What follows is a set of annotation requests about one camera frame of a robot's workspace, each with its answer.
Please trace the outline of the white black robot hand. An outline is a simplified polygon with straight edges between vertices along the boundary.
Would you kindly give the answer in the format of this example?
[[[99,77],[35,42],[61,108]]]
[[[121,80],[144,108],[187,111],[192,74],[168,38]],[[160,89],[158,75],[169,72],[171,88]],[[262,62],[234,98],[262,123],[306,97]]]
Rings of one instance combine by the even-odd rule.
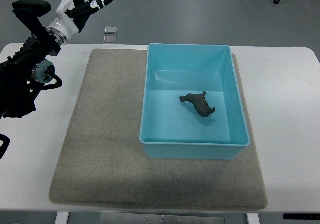
[[[114,0],[62,0],[54,21],[46,28],[58,45],[70,42],[72,36],[82,32],[89,17]]]

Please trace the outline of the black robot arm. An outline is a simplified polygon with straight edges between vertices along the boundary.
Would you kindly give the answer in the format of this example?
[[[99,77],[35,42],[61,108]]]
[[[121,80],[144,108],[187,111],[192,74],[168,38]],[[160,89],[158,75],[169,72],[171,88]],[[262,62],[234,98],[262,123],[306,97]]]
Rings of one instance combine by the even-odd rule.
[[[64,39],[39,21],[52,9],[48,2],[19,0],[12,6],[16,17],[31,31],[31,37],[0,65],[0,116],[21,118],[36,110],[34,101],[41,91],[62,86],[53,63],[46,57],[57,56]]]

